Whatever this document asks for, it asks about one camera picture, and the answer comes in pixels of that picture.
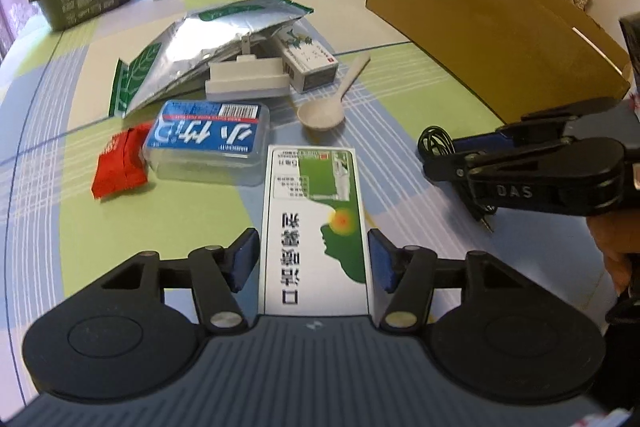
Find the person right hand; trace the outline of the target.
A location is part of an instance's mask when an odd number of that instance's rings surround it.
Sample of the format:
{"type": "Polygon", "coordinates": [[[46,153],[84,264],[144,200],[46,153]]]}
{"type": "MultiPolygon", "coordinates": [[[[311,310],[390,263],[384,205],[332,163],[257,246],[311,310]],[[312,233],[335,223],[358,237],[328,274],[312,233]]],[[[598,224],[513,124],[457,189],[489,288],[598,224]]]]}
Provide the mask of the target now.
{"type": "Polygon", "coordinates": [[[611,275],[616,293],[624,291],[631,279],[630,255],[638,255],[639,210],[620,210],[589,217],[589,232],[603,255],[605,270],[611,275]]]}

